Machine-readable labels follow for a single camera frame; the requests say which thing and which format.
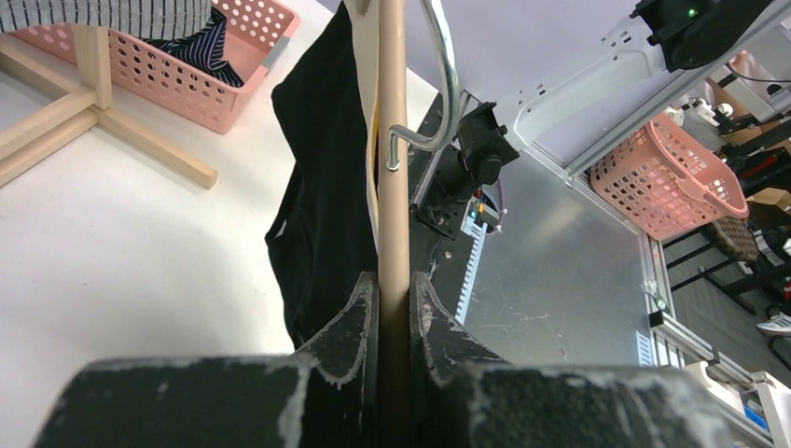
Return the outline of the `navy striped underwear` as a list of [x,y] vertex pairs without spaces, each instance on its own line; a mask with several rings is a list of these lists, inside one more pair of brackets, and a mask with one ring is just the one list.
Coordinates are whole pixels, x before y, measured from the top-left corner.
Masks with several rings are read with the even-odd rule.
[[227,29],[227,18],[213,7],[209,21],[195,35],[174,40],[149,38],[145,42],[233,88],[240,88],[244,80],[224,57]]

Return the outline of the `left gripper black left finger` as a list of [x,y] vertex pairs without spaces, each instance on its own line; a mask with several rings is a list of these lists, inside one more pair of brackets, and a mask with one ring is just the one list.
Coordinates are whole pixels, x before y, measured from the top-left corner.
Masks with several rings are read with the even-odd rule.
[[376,277],[287,356],[93,362],[57,398],[37,447],[372,447]]

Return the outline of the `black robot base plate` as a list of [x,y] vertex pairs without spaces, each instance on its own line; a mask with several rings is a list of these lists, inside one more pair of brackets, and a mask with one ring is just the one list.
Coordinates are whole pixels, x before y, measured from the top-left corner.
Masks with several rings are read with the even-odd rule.
[[425,273],[439,296],[457,296],[465,281],[473,239],[462,232],[469,201],[447,196],[436,177],[463,169],[460,136],[436,152],[409,147],[409,261]]

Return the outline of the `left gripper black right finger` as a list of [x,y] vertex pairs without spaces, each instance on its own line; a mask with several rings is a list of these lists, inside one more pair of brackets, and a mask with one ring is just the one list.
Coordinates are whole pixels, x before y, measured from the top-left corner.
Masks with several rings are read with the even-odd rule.
[[416,447],[730,447],[715,400],[673,368],[530,367],[472,336],[411,279]]

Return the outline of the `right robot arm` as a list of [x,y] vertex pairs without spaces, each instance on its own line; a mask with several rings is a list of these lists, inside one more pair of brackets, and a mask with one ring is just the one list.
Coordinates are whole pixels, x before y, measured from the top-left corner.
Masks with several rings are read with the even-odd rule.
[[662,73],[714,62],[770,7],[768,1],[641,1],[588,53],[500,100],[470,108],[441,4],[422,3],[440,61],[439,165],[426,182],[416,217],[455,239],[467,202],[518,158],[519,146],[580,109]]

